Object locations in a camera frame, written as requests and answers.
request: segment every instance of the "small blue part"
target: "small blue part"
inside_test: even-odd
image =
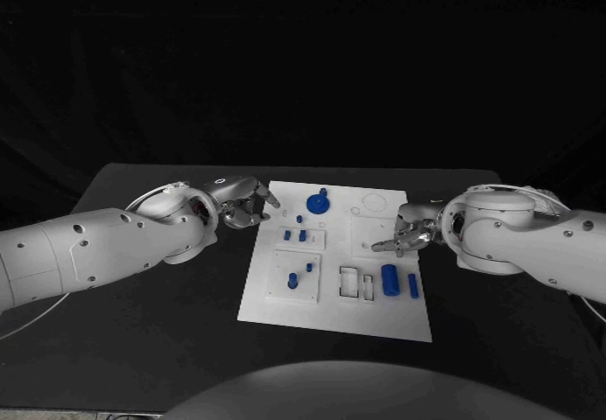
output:
[[[417,276],[414,274],[408,274],[408,286],[410,286],[410,297],[413,299],[419,299],[420,290],[417,289]]]
[[[398,272],[395,265],[385,264],[381,267],[381,278],[383,278],[383,294],[385,296],[397,296],[400,294],[398,285]]]
[[[287,287],[290,289],[296,289],[299,286],[299,281],[297,281],[297,274],[296,273],[290,273],[287,275]]]
[[[328,195],[326,188],[322,188],[319,190],[319,194],[313,194],[307,198],[307,210],[313,214],[323,214],[329,210],[331,202],[326,195]]]

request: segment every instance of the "table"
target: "table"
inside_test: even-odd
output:
[[[126,208],[168,182],[196,187],[227,174],[406,190],[410,202],[450,200],[499,182],[496,173],[473,170],[110,164],[74,213]],[[437,370],[574,418],[606,417],[606,360],[566,293],[528,275],[460,269],[436,244],[419,252],[433,343],[253,324],[237,315],[257,228],[219,226],[217,236],[192,261],[75,293],[0,342],[2,407],[163,412],[261,368],[348,360]]]

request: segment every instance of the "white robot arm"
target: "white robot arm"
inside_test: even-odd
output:
[[[179,264],[217,242],[218,218],[231,228],[257,225],[256,195],[279,200],[253,177],[225,177],[189,188],[165,185],[120,210],[72,214],[0,232],[0,312],[33,300],[92,289]]]
[[[540,212],[528,194],[479,185],[446,206],[404,204],[394,239],[372,250],[403,256],[436,242],[455,251],[463,269],[498,276],[525,271],[550,287],[606,303],[606,214],[551,201],[559,213]]]

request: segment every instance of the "white board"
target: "white board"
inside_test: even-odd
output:
[[[271,181],[269,188],[282,207],[274,209],[266,205],[264,208],[271,219],[258,227],[237,319],[432,342],[419,253],[413,251],[397,258],[395,253],[375,253],[362,245],[393,239],[400,205],[407,203],[406,192],[282,181]],[[306,208],[306,202],[320,188],[328,189],[331,207],[323,214],[313,214]],[[299,215],[303,216],[302,223],[297,223]],[[289,246],[282,243],[286,229],[292,230]],[[323,250],[318,245],[306,248],[294,243],[299,241],[300,229],[323,233]],[[279,260],[274,259],[276,253],[283,255]],[[305,268],[309,256],[320,257],[310,273]],[[394,264],[398,271],[400,295],[395,297],[383,293],[384,264]],[[339,295],[342,267],[358,269],[358,298]],[[287,286],[289,272],[294,270],[300,280],[297,288],[292,290]],[[417,299],[410,296],[408,273],[417,276]],[[316,274],[318,288],[313,284]],[[365,299],[370,295],[365,276],[372,277],[371,301]]]

